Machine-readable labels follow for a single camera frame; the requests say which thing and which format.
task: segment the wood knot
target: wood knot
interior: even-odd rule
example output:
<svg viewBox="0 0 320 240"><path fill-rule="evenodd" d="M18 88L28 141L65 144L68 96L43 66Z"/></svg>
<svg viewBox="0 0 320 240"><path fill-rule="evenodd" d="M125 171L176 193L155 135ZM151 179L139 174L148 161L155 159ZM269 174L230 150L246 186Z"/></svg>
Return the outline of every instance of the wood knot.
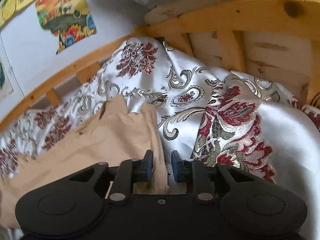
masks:
<svg viewBox="0 0 320 240"><path fill-rule="evenodd" d="M287 1L283 4L285 13L291 18L298 18L303 15L303 8L300 3Z"/></svg>

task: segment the dark object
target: dark object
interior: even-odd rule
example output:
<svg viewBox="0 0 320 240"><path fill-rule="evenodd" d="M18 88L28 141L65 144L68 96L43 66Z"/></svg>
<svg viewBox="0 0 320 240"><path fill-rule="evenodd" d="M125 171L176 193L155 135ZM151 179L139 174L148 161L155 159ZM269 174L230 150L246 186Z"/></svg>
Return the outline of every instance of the dark object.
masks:
<svg viewBox="0 0 320 240"><path fill-rule="evenodd" d="M191 182L191 194L132 194L134 182L151 179L152 155L97 163L27 193L16 206L23 239L302 239L307 207L297 195L231 166L182 161L177 151L174 177Z"/></svg>

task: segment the wooden headboard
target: wooden headboard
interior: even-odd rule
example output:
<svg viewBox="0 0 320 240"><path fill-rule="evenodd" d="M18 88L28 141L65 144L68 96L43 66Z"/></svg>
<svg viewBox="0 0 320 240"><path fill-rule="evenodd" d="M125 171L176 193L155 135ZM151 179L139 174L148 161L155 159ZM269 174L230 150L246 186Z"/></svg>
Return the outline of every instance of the wooden headboard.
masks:
<svg viewBox="0 0 320 240"><path fill-rule="evenodd" d="M1 122L0 131L28 110L42 95L53 105L60 104L54 87L76 74L87 82L100 68L98 61L111 55L123 41L134 36L164 37L166 42L193 56L188 33L216 31L227 70L246 72L242 31L287 33L307 38L313 64L307 103L320 107L320 0L235 0L181 14L151 26L137 26L130 35L119 38L76 60L28 94Z"/></svg>

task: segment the wooden crib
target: wooden crib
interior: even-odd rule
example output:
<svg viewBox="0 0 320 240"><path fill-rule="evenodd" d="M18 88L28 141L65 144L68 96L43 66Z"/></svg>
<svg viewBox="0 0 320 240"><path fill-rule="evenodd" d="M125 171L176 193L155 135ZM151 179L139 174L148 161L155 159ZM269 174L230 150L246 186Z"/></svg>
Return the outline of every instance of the wooden crib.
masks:
<svg viewBox="0 0 320 240"><path fill-rule="evenodd" d="M244 73L243 31L286 33L309 39L313 63L307 103L320 107L319 23L320 0L234 0L187 12L157 24L137 26L130 35L83 56L47 79L3 119L0 131L44 94L53 105L60 104L54 87L75 74L81 83L87 82L99 70L99 60L110 56L123 41L134 36L164 37L170 46L194 56L190 33L214 32L221 47L223 67Z"/></svg>

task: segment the bedspread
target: bedspread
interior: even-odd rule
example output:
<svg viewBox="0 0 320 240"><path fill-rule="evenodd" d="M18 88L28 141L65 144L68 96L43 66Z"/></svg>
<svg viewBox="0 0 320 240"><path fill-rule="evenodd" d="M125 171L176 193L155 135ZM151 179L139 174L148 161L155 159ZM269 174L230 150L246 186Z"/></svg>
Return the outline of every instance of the bedspread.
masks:
<svg viewBox="0 0 320 240"><path fill-rule="evenodd" d="M145 102L156 107L170 193L185 191L173 180L172 150L207 166L231 164L302 197L308 217L301 234L320 239L320 110L278 83L205 66L146 37L125 41L66 104L13 122L0 138L1 176L17 174L19 155L45 154L118 94L131 112Z"/></svg>

